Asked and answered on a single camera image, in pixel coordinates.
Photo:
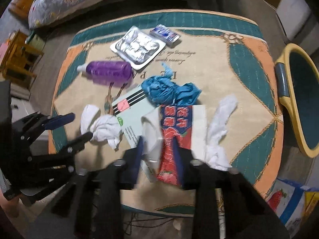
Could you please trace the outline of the red blue snack wrapper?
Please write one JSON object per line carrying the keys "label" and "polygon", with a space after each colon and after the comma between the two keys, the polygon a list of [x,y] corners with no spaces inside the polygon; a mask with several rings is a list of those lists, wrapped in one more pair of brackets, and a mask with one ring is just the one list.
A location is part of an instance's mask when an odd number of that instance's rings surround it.
{"label": "red blue snack wrapper", "polygon": [[205,156],[206,107],[159,106],[142,116],[141,123],[142,170],[149,181],[186,188],[190,160]]}

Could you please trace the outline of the teal yellow trash basket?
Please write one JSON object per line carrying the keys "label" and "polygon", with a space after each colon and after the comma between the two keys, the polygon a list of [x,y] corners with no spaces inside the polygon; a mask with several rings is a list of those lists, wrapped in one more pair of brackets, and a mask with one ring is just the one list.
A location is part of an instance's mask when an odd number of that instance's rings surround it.
{"label": "teal yellow trash basket", "polygon": [[318,69],[298,45],[289,43],[275,62],[277,93],[289,113],[300,151],[318,156]]}

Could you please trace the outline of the white crumpled tissue left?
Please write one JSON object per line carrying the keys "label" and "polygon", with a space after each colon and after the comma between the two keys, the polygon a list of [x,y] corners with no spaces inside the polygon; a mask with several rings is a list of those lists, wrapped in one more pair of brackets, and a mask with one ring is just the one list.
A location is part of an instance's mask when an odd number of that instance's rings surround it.
{"label": "white crumpled tissue left", "polygon": [[100,114],[96,105],[86,105],[81,115],[81,134],[91,132],[91,141],[107,141],[112,149],[116,149],[120,142],[121,127],[117,118],[110,114]]}

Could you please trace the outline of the white crumpled tissue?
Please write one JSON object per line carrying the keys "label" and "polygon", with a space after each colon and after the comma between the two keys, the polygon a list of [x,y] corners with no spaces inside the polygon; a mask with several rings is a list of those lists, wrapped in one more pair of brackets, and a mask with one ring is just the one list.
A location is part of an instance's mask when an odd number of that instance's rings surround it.
{"label": "white crumpled tissue", "polygon": [[227,171],[231,168],[224,148],[220,146],[220,142],[228,132],[226,125],[237,106],[238,99],[234,94],[224,97],[219,102],[208,126],[204,161],[213,169]]}
{"label": "white crumpled tissue", "polygon": [[91,141],[107,141],[112,149],[116,149],[120,142],[121,127],[117,118],[110,114],[100,114],[96,105],[86,105],[81,115],[81,134],[91,132]]}

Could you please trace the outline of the blue white printed box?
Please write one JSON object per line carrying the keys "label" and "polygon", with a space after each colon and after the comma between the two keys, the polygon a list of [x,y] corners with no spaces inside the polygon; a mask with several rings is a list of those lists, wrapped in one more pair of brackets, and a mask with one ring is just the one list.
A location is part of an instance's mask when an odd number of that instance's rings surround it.
{"label": "blue white printed box", "polygon": [[293,237],[317,205],[318,188],[276,179],[266,202],[285,225],[290,237]]}

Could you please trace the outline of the small wooden shelf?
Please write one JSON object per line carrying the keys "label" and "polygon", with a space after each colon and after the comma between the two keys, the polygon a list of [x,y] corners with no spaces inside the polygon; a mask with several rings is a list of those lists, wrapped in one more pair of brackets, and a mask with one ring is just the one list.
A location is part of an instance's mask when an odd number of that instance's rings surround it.
{"label": "small wooden shelf", "polygon": [[27,35],[17,30],[2,43],[1,76],[19,87],[31,89],[37,75],[33,72],[44,53],[26,44]]}

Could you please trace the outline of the white crumpled tissue right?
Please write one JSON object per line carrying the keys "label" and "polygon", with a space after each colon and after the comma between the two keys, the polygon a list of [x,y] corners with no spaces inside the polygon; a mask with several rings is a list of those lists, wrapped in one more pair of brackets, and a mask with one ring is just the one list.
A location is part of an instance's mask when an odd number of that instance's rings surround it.
{"label": "white crumpled tissue right", "polygon": [[231,168],[224,148],[220,146],[220,142],[228,132],[226,125],[237,106],[238,99],[234,94],[224,97],[219,102],[208,126],[204,161],[213,169],[227,171]]}

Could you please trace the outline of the white green medicine box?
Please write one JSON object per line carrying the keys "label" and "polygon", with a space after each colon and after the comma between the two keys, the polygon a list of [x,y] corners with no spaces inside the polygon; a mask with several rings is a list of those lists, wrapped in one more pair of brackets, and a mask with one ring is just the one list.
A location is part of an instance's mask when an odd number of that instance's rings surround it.
{"label": "white green medicine box", "polygon": [[141,167],[148,180],[155,182],[162,147],[159,109],[150,103],[140,86],[116,99],[112,106],[130,147],[136,147],[139,137],[143,138]]}

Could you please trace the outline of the purple plastic bottle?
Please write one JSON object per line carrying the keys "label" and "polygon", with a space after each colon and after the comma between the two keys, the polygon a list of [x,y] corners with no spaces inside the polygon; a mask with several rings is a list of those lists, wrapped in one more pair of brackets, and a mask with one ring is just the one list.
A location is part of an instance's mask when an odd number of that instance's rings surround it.
{"label": "purple plastic bottle", "polygon": [[117,87],[129,84],[133,76],[130,63],[124,61],[91,61],[78,66],[77,71],[96,84]]}

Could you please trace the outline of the green beige patterned rug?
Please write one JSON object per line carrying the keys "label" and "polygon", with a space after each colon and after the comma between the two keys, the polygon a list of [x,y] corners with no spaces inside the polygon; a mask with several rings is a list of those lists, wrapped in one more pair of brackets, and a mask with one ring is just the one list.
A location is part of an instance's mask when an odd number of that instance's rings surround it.
{"label": "green beige patterned rug", "polygon": [[93,138],[76,167],[105,168],[142,147],[138,179],[121,192],[124,207],[192,216],[195,192],[174,145],[217,169],[234,167],[267,197],[282,155],[283,119],[274,63],[258,25],[194,10],[153,11],[79,31],[67,50],[53,116],[50,153],[86,132]]}

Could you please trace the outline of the silver blister pack tray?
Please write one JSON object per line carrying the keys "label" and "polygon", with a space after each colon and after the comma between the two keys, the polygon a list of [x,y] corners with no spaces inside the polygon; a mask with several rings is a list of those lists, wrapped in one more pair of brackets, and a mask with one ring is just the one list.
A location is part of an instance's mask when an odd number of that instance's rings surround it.
{"label": "silver blister pack tray", "polygon": [[110,45],[110,49],[138,71],[147,66],[165,46],[165,42],[132,26],[121,39]]}

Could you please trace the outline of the small blue white packet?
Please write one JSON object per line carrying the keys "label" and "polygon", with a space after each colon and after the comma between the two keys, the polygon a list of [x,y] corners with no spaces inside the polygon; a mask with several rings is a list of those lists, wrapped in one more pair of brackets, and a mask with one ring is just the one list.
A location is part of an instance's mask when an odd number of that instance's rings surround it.
{"label": "small blue white packet", "polygon": [[168,46],[174,45],[180,39],[179,34],[170,30],[169,28],[167,28],[166,26],[162,24],[159,24],[153,29],[151,29],[150,35],[165,42],[165,44]]}

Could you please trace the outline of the white air purifier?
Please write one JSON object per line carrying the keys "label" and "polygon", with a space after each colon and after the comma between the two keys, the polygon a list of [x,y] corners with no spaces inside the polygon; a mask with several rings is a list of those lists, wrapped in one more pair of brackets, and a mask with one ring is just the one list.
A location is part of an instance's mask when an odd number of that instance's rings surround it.
{"label": "white air purifier", "polygon": [[318,21],[305,0],[280,0],[277,18],[284,42],[299,45],[308,55],[318,49]]}

